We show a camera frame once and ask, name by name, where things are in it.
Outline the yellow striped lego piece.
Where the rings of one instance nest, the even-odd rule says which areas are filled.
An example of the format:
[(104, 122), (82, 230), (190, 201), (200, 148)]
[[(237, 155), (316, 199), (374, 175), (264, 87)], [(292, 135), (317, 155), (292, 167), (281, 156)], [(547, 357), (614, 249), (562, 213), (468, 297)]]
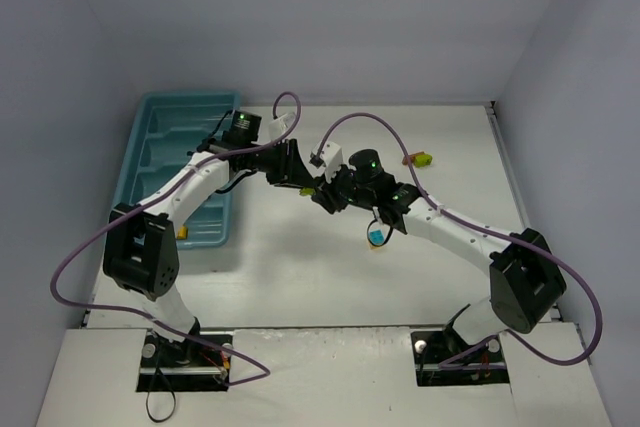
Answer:
[(188, 238), (188, 228), (185, 225), (180, 227), (178, 233), (176, 234), (176, 238), (178, 240), (185, 240)]

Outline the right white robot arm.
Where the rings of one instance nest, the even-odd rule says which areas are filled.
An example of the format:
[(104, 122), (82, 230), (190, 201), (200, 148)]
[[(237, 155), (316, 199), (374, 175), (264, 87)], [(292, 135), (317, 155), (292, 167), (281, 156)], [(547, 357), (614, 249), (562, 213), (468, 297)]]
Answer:
[(329, 213), (348, 206), (368, 210), (375, 224), (428, 240), (488, 277), (488, 296), (463, 307), (444, 327), (450, 352), (460, 353), (505, 330), (530, 333), (564, 294), (559, 267), (538, 253), (548, 247), (538, 232), (493, 237), (451, 220), (415, 185), (385, 172), (373, 149), (343, 159), (340, 147), (329, 144), (310, 162), (322, 171), (312, 199)]

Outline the orange brown lego brick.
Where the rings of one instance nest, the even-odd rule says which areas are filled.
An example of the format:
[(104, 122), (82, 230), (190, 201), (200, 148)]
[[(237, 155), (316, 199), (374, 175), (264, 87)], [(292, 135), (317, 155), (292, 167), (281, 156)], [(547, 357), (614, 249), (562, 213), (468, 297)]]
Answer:
[(420, 153), (410, 154), (409, 156), (405, 157), (402, 160), (402, 164), (403, 165), (414, 164), (416, 162), (416, 159), (419, 158), (420, 156), (421, 156)]

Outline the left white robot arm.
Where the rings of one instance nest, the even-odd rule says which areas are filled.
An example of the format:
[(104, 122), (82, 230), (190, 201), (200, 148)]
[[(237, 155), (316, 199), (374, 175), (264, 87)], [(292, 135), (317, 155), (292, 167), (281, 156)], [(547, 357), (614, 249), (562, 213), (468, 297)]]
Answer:
[(296, 113), (274, 118), (269, 141), (260, 144), (260, 117), (236, 111), (229, 128), (205, 137), (188, 162), (155, 193), (112, 210), (103, 272), (139, 300), (135, 314), (152, 322), (161, 337), (183, 342), (199, 333), (198, 319), (183, 301), (176, 280), (177, 233), (201, 205), (246, 171), (261, 172), (278, 187), (312, 186), (291, 136), (298, 121)]

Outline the small green lego brick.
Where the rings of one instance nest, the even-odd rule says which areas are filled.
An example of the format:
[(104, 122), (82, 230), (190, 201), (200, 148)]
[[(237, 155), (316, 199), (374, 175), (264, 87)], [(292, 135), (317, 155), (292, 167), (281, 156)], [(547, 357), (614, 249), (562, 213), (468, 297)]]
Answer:
[(430, 154), (421, 153), (414, 157), (413, 165), (417, 168), (423, 168), (430, 166), (433, 162), (433, 157)]

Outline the green blue green lego stack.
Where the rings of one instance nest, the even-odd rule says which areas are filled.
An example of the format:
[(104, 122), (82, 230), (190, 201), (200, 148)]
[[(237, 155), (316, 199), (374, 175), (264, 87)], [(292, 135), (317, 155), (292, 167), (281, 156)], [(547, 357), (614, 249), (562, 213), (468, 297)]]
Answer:
[(306, 197), (306, 196), (313, 196), (313, 195), (314, 195), (314, 193), (315, 193), (315, 189), (314, 189), (314, 188), (307, 188), (307, 187), (302, 188), (302, 189), (299, 191), (299, 195), (300, 195), (300, 196), (303, 196), (303, 197)]

